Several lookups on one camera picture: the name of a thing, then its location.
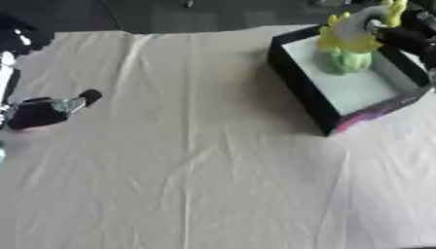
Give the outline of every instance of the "dark floor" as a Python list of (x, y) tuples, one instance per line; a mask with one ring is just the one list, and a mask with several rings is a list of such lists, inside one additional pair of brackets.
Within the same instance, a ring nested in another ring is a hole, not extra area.
[(0, 10), (51, 31), (166, 33), (321, 23), (344, 9), (313, 7), (305, 0), (196, 0), (184, 9), (180, 1), (0, 0)]

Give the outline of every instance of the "tablecloth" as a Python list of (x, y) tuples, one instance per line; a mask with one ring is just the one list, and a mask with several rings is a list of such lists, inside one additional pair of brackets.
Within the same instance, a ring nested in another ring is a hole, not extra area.
[(59, 33), (22, 57), (14, 100), (104, 97), (2, 133), (16, 248), (436, 245), (436, 96), (322, 137), (266, 63), (299, 28)]

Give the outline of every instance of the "cardboard box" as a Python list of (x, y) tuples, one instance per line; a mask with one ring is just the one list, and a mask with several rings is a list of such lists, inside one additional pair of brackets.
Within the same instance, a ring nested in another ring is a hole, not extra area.
[(431, 89), (426, 72), (388, 46), (374, 52), (369, 70), (338, 74), (329, 54), (315, 45), (319, 27), (274, 37), (269, 63), (324, 134), (411, 105)]

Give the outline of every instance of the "white cloth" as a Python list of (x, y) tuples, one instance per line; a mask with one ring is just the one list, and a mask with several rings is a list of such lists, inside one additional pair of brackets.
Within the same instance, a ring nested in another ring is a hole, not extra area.
[(266, 63), (298, 28), (62, 33), (22, 58), (15, 99), (104, 97), (2, 135), (16, 248), (436, 245), (436, 97), (320, 137)]

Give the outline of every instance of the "plush toy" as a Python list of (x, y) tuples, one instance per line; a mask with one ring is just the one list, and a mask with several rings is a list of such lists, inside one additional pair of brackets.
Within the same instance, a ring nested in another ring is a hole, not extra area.
[(401, 15), (406, 10), (407, 0), (385, 0), (380, 6), (374, 6), (350, 15), (343, 13), (339, 17), (331, 15), (328, 25), (320, 28), (317, 47), (330, 53), (334, 64), (342, 73), (360, 72), (369, 68), (372, 52), (382, 46), (374, 35), (360, 32), (357, 23), (365, 25), (370, 16), (384, 17), (389, 27), (401, 25)]

